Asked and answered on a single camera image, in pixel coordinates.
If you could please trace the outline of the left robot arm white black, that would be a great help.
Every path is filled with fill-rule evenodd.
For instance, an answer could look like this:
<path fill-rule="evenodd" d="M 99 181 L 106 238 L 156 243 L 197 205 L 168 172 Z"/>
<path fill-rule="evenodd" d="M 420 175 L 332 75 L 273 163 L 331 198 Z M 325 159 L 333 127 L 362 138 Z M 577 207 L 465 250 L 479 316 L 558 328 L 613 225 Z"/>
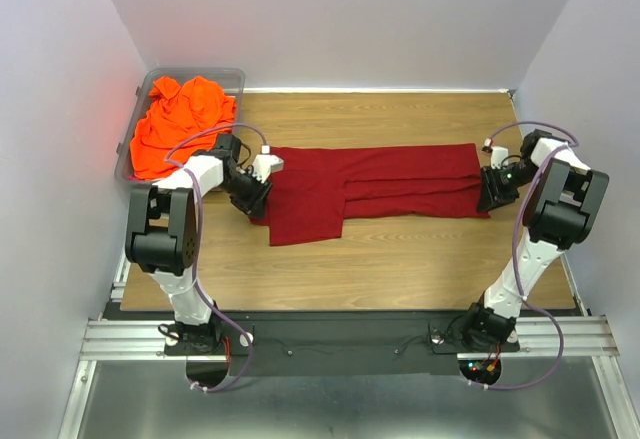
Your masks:
<path fill-rule="evenodd" d="M 245 144 L 231 133 L 217 136 L 209 150 L 194 152 L 170 176 L 134 186 L 130 193 L 125 235 L 127 260 L 139 266 L 169 299 L 174 322 L 159 326 L 167 355 L 210 355 L 228 348 L 215 302 L 198 285 L 197 257 L 201 243 L 202 198 L 222 190 L 230 203 L 250 219 L 264 217 L 271 176 L 284 161 L 269 145 L 253 162 L 240 160 Z"/>

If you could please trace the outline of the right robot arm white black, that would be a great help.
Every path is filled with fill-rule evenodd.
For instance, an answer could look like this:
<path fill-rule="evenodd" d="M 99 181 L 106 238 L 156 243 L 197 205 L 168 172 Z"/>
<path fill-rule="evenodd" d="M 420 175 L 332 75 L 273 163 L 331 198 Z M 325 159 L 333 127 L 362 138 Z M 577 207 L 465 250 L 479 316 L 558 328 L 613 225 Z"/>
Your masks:
<path fill-rule="evenodd" d="M 556 259 L 587 239 L 608 188 L 608 175 L 576 155 L 575 136 L 539 122 L 533 127 L 515 158 L 493 136 L 482 146 L 490 163 L 481 170 L 478 212 L 521 206 L 511 258 L 461 327 L 463 342 L 476 350 L 515 341 L 516 321 L 534 286 Z"/>

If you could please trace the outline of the dark red t shirt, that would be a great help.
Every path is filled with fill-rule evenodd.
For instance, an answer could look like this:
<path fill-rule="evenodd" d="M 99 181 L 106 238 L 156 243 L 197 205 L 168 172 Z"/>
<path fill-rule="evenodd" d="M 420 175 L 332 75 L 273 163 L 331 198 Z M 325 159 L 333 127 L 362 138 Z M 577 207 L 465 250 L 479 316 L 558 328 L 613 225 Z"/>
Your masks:
<path fill-rule="evenodd" d="M 272 246 L 341 237 L 347 219 L 418 214 L 479 218 L 480 164 L 472 144 L 323 149 L 277 147 L 266 212 Z"/>

